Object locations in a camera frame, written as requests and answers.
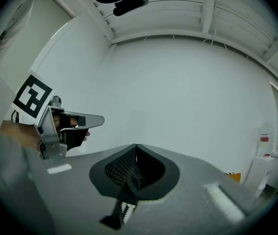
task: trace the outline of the white cable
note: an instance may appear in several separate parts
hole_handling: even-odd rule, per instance
[[[214,38],[215,38],[215,36],[216,36],[216,15],[215,15],[215,11],[216,11],[216,0],[214,1],[214,8],[213,8],[214,35],[213,35],[213,37],[212,37],[211,46],[213,45],[213,41],[214,41]]]

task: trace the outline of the ceiling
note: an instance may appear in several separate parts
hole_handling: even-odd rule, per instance
[[[200,37],[233,47],[278,78],[278,18],[265,0],[149,0],[123,16],[114,4],[61,0],[72,13],[88,10],[111,44],[157,35]]]

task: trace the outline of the person's arm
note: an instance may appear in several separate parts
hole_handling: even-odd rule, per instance
[[[0,131],[5,135],[18,140],[24,147],[32,147],[40,150],[40,138],[34,125],[3,122]]]

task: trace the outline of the ceiling beam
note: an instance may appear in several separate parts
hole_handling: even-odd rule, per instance
[[[269,64],[277,53],[278,53],[278,38],[275,40],[275,42],[269,48],[269,50],[263,55],[264,62],[266,64]]]
[[[214,12],[215,0],[203,0],[201,28],[205,34],[209,33],[209,27],[211,26],[213,12]]]
[[[190,36],[190,37],[199,37],[199,38],[204,38],[204,39],[212,38],[212,35],[205,34],[203,32],[199,32],[199,31],[163,29],[163,30],[141,31],[141,32],[125,35],[122,37],[117,37],[117,38],[113,39],[112,44],[117,44],[117,43],[124,42],[127,40],[133,40],[136,38],[146,38],[148,36],[160,36],[160,35]],[[265,68],[267,68],[278,79],[278,73],[271,66],[269,66],[261,57],[254,54],[248,48],[245,48],[244,46],[236,43],[235,41],[231,41],[229,39],[218,37],[218,36],[215,36],[214,41],[222,43],[222,44],[226,44],[228,46],[231,46],[231,47],[243,52],[244,54],[247,54],[252,59],[256,60],[258,63],[263,65]]]
[[[115,34],[109,27],[107,22],[102,17],[99,10],[96,8],[91,0],[56,0],[65,10],[71,11],[72,16],[87,13],[96,23],[96,25],[101,29],[103,35],[106,37],[111,46],[112,39],[115,38]]]

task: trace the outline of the orange object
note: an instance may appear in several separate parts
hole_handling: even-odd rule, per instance
[[[240,182],[241,179],[241,173],[235,173],[235,174],[228,174],[231,178],[235,179],[237,182]]]

